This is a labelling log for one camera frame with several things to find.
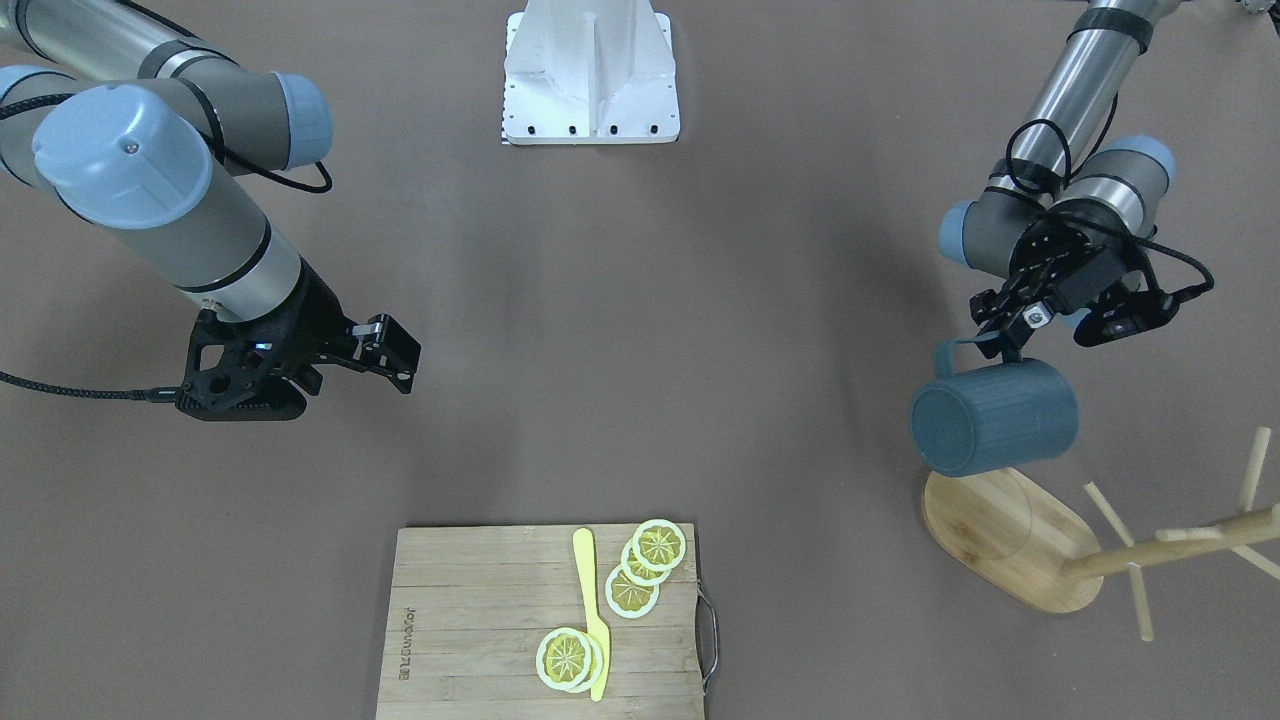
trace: white mounting base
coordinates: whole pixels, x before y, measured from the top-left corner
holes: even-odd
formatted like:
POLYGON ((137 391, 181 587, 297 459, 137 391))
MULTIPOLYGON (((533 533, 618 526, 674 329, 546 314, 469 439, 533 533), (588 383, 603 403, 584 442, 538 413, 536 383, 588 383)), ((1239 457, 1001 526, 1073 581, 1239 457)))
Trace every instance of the white mounting base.
POLYGON ((673 142, 671 47, 671 19, 649 0, 529 0, 507 20, 503 142, 673 142))

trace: wooden cutting board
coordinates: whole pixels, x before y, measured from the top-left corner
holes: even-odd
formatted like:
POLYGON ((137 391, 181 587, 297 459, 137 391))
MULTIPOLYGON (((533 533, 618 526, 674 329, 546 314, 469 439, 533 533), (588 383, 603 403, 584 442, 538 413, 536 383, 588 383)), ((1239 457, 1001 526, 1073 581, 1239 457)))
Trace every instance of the wooden cutting board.
POLYGON ((604 580, 636 525, 406 528, 396 547, 378 720, 703 720, 694 527, 644 618, 618 618, 604 580), (604 698, 552 691, 534 656, 559 626, 586 629, 573 530, 595 533, 600 616, 613 638, 604 698))

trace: gray table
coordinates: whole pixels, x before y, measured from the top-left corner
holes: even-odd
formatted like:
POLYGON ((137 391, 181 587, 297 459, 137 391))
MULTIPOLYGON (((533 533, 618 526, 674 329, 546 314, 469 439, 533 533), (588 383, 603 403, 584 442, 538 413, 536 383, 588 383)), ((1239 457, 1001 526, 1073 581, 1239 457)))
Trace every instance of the gray table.
MULTIPOLYGON (((397 528, 649 516, 699 528, 712 717, 1275 712, 1280 587, 1239 559, 1148 571, 1143 644, 1123 579, 1039 615, 916 519, 906 404, 989 286, 937 255, 937 222, 1082 4, 663 0, 680 142, 535 150, 498 142, 517 1, 154 4, 326 92, 337 190, 246 186, 352 315, 417 333, 424 372, 410 397, 333 372, 274 425, 0 388, 0 714, 372 717, 397 528)), ((1220 290, 1158 333, 1030 347, 1083 425, 1025 470, 1105 546, 1082 484, 1139 536, 1226 515, 1280 421, 1277 70, 1267 20, 1201 0, 1123 91, 1112 132, 1180 161, 1161 238, 1220 290)), ((193 307, 51 199, 3 182, 0 204, 0 368, 172 383, 193 307)))

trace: citrus slice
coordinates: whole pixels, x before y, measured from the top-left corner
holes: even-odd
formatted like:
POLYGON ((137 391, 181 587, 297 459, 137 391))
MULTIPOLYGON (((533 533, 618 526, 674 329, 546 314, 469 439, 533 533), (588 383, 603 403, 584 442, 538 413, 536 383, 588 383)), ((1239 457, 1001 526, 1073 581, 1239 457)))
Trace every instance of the citrus slice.
POLYGON ((632 583, 650 588, 653 585, 662 584, 667 578, 669 578, 671 570, 658 573, 641 565, 640 559, 636 557, 635 546, 631 544, 631 541, 627 541, 627 543, 622 546, 622 574, 626 575, 632 583))
POLYGON ((557 628, 538 646, 538 676, 553 691, 576 688, 591 670, 591 652, 585 633, 557 628))
POLYGON ((654 603, 658 602, 658 585, 635 584, 631 582, 631 578, 622 574, 622 565, 618 565, 609 573, 609 578, 604 580, 604 587, 608 591, 604 598, 620 618, 628 620, 644 618, 653 610, 654 603))
POLYGON ((631 536, 636 562, 655 573, 672 570, 685 559, 685 533, 671 520, 646 520, 631 536))
POLYGON ((591 689, 591 685, 600 679, 600 673, 604 670, 604 648, 600 643, 591 635, 586 635, 588 644, 591 646, 591 671, 586 674, 586 679, 582 680, 577 687, 568 688, 567 693, 585 693, 591 689))

